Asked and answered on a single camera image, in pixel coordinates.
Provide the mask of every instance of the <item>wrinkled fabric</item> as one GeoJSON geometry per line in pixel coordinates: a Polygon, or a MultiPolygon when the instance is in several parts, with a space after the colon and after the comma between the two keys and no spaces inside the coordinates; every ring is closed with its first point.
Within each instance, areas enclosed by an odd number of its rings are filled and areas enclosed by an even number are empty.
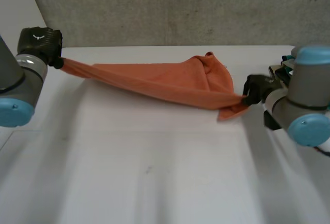
{"type": "Polygon", "coordinates": [[[234,93],[233,80],[214,56],[194,56],[182,63],[94,64],[64,58],[61,69],[83,78],[179,104],[220,109],[218,119],[241,115],[248,107],[234,93]]]}

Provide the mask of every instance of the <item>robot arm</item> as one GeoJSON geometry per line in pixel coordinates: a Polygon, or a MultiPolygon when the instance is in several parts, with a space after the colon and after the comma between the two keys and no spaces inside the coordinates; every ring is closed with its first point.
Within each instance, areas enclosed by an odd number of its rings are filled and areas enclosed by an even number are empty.
{"type": "Polygon", "coordinates": [[[265,103],[265,126],[283,128],[303,146],[317,147],[330,138],[330,47],[295,48],[294,73],[289,88],[268,76],[251,75],[244,87],[247,105],[265,103]]]}
{"type": "Polygon", "coordinates": [[[50,28],[23,29],[16,57],[0,37],[0,126],[23,126],[30,121],[47,66],[63,66],[61,50],[61,32],[50,28]]]}

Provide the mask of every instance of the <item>white table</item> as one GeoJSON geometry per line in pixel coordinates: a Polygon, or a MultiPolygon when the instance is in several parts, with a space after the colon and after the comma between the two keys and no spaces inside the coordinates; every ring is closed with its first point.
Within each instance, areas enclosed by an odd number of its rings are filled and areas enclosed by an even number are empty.
{"type": "MultiPolygon", "coordinates": [[[[291,46],[65,48],[85,63],[213,51],[242,92],[291,46]]],[[[0,223],[330,223],[329,158],[263,126],[262,106],[167,103],[50,69],[35,117],[0,133],[0,223]]]]}

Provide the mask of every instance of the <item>blue joint cap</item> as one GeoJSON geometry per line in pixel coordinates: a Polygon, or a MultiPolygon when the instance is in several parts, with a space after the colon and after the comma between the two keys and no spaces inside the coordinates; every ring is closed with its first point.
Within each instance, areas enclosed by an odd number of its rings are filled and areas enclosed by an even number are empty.
{"type": "Polygon", "coordinates": [[[16,127],[30,122],[35,113],[34,107],[24,101],[0,98],[0,126],[16,127]]]}
{"type": "Polygon", "coordinates": [[[287,129],[291,139],[303,146],[319,146],[330,137],[330,119],[319,113],[303,115],[287,129]]]}
{"type": "Polygon", "coordinates": [[[306,46],[298,51],[295,63],[299,65],[330,64],[330,46],[306,46]]]}

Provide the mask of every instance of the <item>orange towel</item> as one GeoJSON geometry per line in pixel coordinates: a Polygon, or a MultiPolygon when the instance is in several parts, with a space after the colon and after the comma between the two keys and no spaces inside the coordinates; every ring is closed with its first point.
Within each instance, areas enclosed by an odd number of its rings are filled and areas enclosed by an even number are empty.
{"type": "Polygon", "coordinates": [[[248,107],[234,93],[233,80],[214,56],[194,56],[182,63],[95,64],[64,59],[63,71],[109,85],[204,109],[220,109],[219,120],[242,114],[248,107]]]}

